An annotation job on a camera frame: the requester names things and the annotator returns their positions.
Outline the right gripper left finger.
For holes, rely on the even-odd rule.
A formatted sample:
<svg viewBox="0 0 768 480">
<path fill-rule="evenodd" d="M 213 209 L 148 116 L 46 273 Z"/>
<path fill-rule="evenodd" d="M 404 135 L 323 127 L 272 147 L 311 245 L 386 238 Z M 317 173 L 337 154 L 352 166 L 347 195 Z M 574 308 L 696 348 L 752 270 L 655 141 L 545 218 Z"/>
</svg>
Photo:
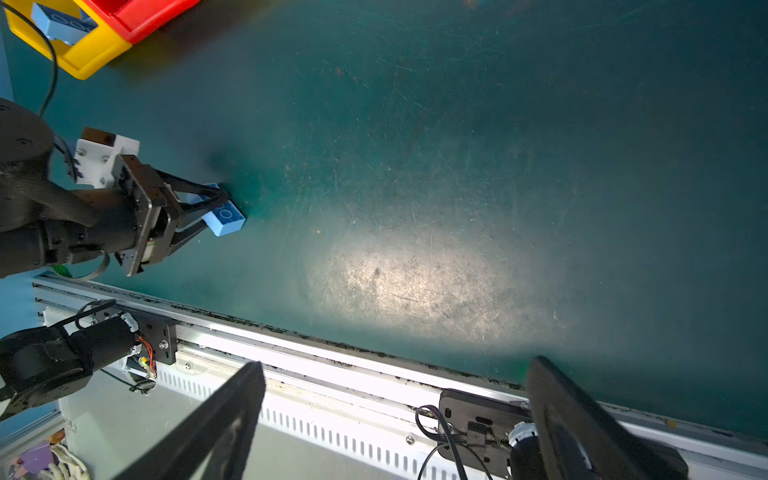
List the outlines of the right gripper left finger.
<svg viewBox="0 0 768 480">
<path fill-rule="evenodd" d="M 241 479 L 266 393 L 263 366 L 249 362 L 119 479 Z"/>
</svg>

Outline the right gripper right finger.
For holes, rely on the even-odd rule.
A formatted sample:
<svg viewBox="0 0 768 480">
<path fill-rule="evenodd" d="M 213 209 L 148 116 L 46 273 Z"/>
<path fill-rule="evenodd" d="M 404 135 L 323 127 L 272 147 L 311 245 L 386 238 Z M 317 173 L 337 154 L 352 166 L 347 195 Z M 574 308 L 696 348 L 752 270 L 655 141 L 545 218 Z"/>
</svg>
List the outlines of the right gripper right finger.
<svg viewBox="0 0 768 480">
<path fill-rule="evenodd" d="M 550 479 L 664 479 L 666 461 L 543 356 L 526 391 Z"/>
</svg>

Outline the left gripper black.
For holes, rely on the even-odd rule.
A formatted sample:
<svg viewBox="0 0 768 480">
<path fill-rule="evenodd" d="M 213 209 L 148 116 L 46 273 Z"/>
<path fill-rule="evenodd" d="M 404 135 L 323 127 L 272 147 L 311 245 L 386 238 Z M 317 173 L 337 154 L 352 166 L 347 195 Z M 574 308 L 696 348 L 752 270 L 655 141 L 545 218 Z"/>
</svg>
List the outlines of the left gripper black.
<svg viewBox="0 0 768 480">
<path fill-rule="evenodd" d="M 203 219 L 206 214 L 230 200 L 219 187 L 155 170 L 135 155 L 118 155 L 113 174 L 115 186 L 135 219 L 133 245 L 115 254 L 126 276 L 138 275 L 147 266 L 175 254 L 209 228 Z M 172 194 L 183 210 L 208 211 L 185 214 L 178 224 L 180 207 Z"/>
</svg>

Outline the blue lego brick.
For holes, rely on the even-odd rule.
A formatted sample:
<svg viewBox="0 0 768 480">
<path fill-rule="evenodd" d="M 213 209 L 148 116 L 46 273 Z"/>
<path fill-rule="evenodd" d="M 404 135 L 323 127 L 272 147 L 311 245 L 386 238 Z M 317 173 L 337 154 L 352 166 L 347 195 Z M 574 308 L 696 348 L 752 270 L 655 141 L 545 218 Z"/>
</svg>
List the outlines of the blue lego brick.
<svg viewBox="0 0 768 480">
<path fill-rule="evenodd" d="M 31 19 L 49 40 L 74 46 L 98 27 L 98 24 L 82 9 L 79 13 L 80 16 L 76 17 L 40 3 L 34 3 Z"/>
<path fill-rule="evenodd" d="M 220 189 L 220 186 L 217 183 L 207 183 L 204 185 L 214 189 Z M 205 195 L 194 193 L 177 193 L 176 196 L 182 204 L 196 205 L 207 200 Z M 241 230 L 246 222 L 245 215 L 231 200 L 206 212 L 204 215 L 201 215 L 200 218 L 200 220 L 196 220 L 190 226 L 180 229 L 179 231 L 184 232 L 191 228 L 202 226 L 204 223 L 206 228 L 210 229 L 216 237 L 222 237 Z"/>
</svg>

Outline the yellow bin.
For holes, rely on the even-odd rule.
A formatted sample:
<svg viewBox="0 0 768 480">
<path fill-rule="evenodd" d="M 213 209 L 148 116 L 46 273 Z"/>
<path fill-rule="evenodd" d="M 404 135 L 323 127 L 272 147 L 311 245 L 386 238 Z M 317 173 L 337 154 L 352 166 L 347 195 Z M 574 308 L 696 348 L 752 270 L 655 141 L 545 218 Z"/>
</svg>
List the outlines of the yellow bin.
<svg viewBox="0 0 768 480">
<path fill-rule="evenodd" d="M 9 1 L 9 29 L 72 77 L 86 80 L 132 48 L 93 1 Z"/>
</svg>

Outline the red bin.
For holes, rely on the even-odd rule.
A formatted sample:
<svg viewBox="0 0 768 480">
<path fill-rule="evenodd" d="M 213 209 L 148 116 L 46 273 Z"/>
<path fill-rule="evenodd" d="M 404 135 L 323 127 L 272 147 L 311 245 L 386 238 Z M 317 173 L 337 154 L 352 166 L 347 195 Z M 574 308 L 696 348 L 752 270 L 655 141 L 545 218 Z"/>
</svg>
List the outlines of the red bin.
<svg viewBox="0 0 768 480">
<path fill-rule="evenodd" d="M 199 0 L 84 0 L 82 9 L 131 44 L 144 40 Z"/>
</svg>

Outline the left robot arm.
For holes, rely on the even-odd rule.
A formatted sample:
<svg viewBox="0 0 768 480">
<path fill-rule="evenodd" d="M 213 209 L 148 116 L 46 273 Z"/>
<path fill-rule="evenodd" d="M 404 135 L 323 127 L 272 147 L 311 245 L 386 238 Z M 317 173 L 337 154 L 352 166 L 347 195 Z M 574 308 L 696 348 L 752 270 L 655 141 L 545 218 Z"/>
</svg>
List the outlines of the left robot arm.
<svg viewBox="0 0 768 480">
<path fill-rule="evenodd" d="M 37 114 L 1 104 L 1 273 L 98 260 L 128 276 L 173 255 L 224 206 L 220 188 L 139 160 L 138 141 L 84 130 L 74 150 Z M 119 306 L 88 302 L 50 326 L 1 341 L 1 416 L 57 401 L 132 358 L 149 378 L 175 360 L 174 330 Z"/>
</svg>

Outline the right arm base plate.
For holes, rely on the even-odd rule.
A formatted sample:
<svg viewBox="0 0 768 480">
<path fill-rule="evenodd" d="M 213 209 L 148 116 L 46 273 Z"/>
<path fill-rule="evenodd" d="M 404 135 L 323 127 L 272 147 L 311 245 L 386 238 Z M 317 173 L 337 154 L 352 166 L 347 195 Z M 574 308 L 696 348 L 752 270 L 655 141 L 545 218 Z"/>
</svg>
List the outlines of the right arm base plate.
<svg viewBox="0 0 768 480">
<path fill-rule="evenodd" d="M 436 439 L 443 458 L 461 459 L 486 474 L 508 479 L 550 479 L 532 407 L 446 390 L 438 409 L 442 422 Z M 688 464 L 675 449 L 638 439 L 666 461 L 664 479 L 688 478 Z"/>
</svg>

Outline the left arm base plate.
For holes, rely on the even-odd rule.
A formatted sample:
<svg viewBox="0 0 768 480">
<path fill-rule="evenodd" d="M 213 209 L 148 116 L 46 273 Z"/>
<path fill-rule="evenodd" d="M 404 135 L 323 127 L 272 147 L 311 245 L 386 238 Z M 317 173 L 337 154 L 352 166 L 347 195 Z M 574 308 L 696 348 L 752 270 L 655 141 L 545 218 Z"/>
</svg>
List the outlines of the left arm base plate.
<svg viewBox="0 0 768 480">
<path fill-rule="evenodd" d="M 175 321 L 170 318 L 119 305 L 116 300 L 91 302 L 79 314 L 84 317 L 75 321 L 78 331 L 73 339 L 83 341 L 94 369 L 132 358 L 137 367 L 154 376 L 158 363 L 176 362 Z"/>
</svg>

